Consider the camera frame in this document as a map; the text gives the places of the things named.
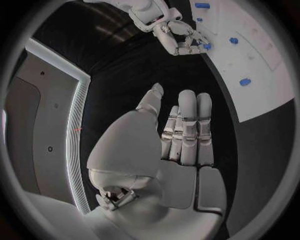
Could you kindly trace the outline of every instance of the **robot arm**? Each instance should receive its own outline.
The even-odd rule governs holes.
[[[171,55],[207,53],[212,47],[203,34],[181,21],[182,15],[176,8],[168,8],[163,0],[84,0],[84,2],[105,2],[127,12],[140,30],[153,31],[154,36]],[[185,42],[177,42],[173,34],[185,36]]]

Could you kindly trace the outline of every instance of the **light strip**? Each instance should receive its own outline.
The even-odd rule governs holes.
[[[62,56],[32,38],[29,39],[25,49],[78,80],[67,121],[65,159],[74,203],[82,214],[87,214],[91,209],[85,194],[80,169],[80,131],[74,131],[74,129],[81,128],[91,77]]]

